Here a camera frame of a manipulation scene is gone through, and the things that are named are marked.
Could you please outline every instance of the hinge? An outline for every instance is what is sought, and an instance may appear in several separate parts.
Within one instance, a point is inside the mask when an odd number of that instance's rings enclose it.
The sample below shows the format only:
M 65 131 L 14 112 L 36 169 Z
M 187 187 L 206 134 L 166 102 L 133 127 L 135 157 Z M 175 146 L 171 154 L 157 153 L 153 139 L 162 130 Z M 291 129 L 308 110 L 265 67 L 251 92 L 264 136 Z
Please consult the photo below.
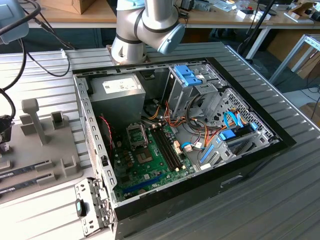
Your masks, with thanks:
M 76 211 L 85 237 L 113 224 L 113 211 L 102 181 L 85 178 L 74 185 Z

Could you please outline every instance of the wooden desk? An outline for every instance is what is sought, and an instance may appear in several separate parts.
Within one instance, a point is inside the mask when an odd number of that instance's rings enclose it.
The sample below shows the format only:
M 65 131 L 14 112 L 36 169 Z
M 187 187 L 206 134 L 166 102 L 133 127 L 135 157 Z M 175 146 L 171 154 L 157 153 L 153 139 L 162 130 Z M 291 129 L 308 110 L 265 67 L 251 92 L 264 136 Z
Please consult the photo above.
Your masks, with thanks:
M 115 28 L 117 23 L 106 0 L 96 0 L 82 15 L 47 6 L 41 6 L 41 12 L 53 28 Z M 39 27 L 35 22 L 30 22 L 29 26 Z
M 180 6 L 180 2 L 181 0 L 177 1 L 177 6 Z M 252 2 L 250 6 L 253 9 L 257 8 L 255 2 Z M 117 22 L 117 18 L 106 0 L 96 0 L 82 15 L 50 7 L 43 7 L 42 13 L 54 28 L 115 28 Z M 278 15 L 272 16 L 270 20 L 263 22 L 260 27 L 262 31 L 246 58 L 253 58 L 271 29 L 320 29 L 319 22 L 314 24 L 296 23 L 286 17 L 284 11 L 277 10 L 277 13 Z M 180 22 L 186 23 L 184 19 L 180 19 Z M 212 6 L 210 12 L 191 10 L 186 27 L 248 29 L 251 22 L 251 19 L 241 19 L 238 17 L 235 10 L 225 12 Z M 39 26 L 31 22 L 30 27 L 37 28 Z

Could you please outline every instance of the black latch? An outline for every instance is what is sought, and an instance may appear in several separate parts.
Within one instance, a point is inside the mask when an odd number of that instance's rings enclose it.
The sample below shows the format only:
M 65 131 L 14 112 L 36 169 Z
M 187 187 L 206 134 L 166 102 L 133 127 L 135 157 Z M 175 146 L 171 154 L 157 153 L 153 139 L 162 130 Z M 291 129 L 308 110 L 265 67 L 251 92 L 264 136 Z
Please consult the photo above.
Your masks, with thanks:
M 85 217 L 87 215 L 86 206 L 83 200 L 77 198 L 75 201 L 75 207 L 78 217 Z

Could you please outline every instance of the aluminum profile tabletop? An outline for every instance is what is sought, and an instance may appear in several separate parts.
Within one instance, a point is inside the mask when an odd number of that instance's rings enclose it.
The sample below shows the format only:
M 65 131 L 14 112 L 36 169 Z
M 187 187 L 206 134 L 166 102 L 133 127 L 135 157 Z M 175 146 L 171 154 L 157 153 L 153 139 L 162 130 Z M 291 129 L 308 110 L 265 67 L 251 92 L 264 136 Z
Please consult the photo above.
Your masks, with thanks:
M 130 237 L 150 239 L 318 239 L 320 234 L 320 130 L 285 99 L 266 79 L 220 42 L 180 44 L 162 55 L 147 48 L 151 62 L 214 57 L 297 142 L 255 176 L 167 220 Z M 70 50 L 73 70 L 111 66 L 102 48 Z M 35 52 L 33 57 L 53 73 L 67 62 L 60 51 Z M 4 76 L 0 87 L 17 75 L 22 54 L 0 55 Z M 73 185 L 93 176 L 82 132 L 72 73 L 53 77 L 29 58 L 19 82 L 7 93 L 21 115 L 21 100 L 37 98 L 38 115 L 63 111 L 69 117 L 84 175 L 64 184 L 0 205 L 2 236 L 12 239 L 83 239 Z M 0 115 L 10 112 L 9 105 Z M 105 230 L 92 239 L 111 239 Z

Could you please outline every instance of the ram slot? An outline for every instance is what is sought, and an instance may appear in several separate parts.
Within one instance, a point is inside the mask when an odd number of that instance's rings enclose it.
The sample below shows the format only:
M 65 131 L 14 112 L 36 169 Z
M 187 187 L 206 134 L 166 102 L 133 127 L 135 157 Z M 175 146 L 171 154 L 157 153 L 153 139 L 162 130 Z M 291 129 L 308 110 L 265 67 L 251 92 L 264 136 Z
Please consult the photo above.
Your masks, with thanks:
M 182 164 L 180 163 L 177 155 L 169 144 L 164 132 L 162 129 L 154 129 L 151 131 L 151 134 L 164 158 L 170 171 L 174 171 L 176 168 L 181 168 Z

